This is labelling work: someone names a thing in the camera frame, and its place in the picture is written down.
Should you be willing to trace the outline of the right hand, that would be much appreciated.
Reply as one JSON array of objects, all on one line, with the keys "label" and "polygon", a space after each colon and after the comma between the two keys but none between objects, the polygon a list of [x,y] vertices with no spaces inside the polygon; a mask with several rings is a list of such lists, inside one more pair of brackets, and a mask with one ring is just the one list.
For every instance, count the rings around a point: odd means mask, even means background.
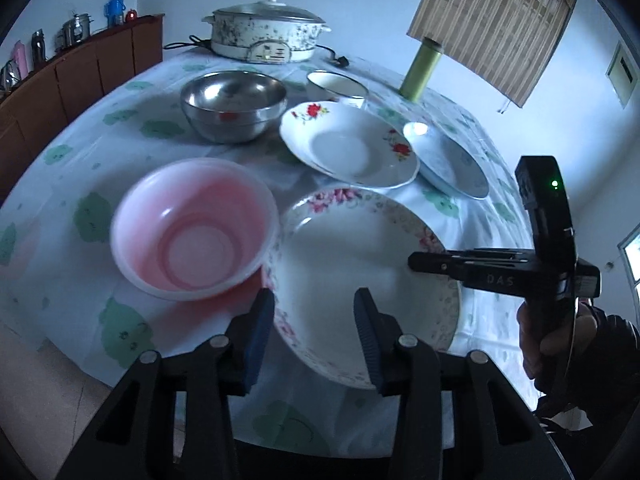
[{"label": "right hand", "polygon": [[544,358],[550,358],[564,352],[573,339],[573,349],[577,353],[584,352],[596,338],[598,322],[591,308],[592,301],[580,298],[574,330],[565,324],[559,330],[541,337],[534,334],[532,312],[526,302],[518,308],[518,325],[520,326],[520,348],[523,353],[523,368],[529,379],[538,379],[544,371]]}]

